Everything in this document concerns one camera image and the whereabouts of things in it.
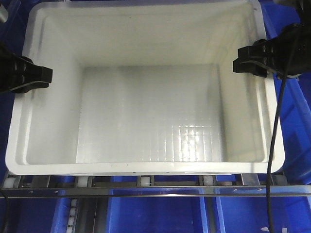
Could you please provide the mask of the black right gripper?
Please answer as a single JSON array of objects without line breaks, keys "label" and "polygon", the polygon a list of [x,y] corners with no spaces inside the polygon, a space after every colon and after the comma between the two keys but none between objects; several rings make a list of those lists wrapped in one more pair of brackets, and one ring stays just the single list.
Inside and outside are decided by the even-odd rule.
[{"label": "black right gripper", "polygon": [[267,78],[268,72],[293,78],[311,70],[311,27],[293,23],[269,40],[238,49],[233,72]]}]

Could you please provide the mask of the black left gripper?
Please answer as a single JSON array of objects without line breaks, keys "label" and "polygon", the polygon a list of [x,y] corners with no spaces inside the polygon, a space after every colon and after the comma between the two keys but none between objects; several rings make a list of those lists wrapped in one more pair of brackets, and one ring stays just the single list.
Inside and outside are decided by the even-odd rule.
[{"label": "black left gripper", "polygon": [[17,55],[0,43],[0,92],[24,94],[34,89],[48,88],[53,70],[35,65],[27,57]]}]

